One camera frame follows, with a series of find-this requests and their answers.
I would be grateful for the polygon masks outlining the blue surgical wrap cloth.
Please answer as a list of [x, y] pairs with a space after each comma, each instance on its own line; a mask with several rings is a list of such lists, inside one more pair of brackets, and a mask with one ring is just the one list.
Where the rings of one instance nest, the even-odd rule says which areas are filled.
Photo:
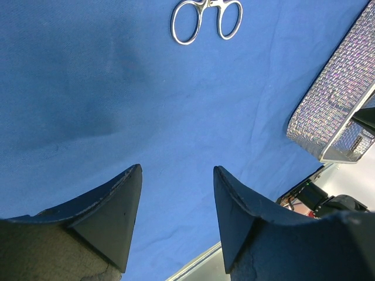
[[1, 217], [35, 215], [139, 163], [126, 280], [164, 280], [219, 240], [213, 168], [275, 200], [319, 167], [285, 130], [366, 1], [209, 8], [188, 46], [176, 1], [1, 2]]

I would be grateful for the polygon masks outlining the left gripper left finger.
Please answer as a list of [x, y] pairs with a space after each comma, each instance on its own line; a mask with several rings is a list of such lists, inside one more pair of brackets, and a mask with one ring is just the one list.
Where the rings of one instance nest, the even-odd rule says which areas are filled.
[[120, 280], [141, 188], [137, 164], [37, 215], [2, 219], [1, 279]]

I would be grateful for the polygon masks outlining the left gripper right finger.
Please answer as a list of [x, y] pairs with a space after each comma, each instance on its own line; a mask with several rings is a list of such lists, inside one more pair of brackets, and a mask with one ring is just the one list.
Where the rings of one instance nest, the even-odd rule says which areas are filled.
[[373, 280], [374, 214], [298, 214], [213, 170], [224, 268], [232, 280]]

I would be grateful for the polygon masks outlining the wire mesh instrument tray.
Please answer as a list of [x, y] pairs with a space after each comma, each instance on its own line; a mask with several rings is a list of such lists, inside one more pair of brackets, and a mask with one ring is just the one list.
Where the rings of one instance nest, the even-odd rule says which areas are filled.
[[287, 137], [322, 163], [357, 163], [374, 144], [352, 121], [374, 105], [374, 1], [355, 24], [292, 114]]

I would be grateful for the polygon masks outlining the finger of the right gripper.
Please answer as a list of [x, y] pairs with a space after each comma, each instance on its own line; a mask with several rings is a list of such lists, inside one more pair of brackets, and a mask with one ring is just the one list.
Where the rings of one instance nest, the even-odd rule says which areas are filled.
[[375, 107], [358, 110], [351, 120], [368, 132], [375, 131]]

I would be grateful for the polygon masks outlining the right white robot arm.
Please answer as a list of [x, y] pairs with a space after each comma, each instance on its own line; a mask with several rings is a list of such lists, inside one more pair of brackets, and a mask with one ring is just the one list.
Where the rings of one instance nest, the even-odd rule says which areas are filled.
[[374, 211], [374, 108], [355, 112], [325, 151], [323, 166], [277, 199], [321, 218], [335, 211]]

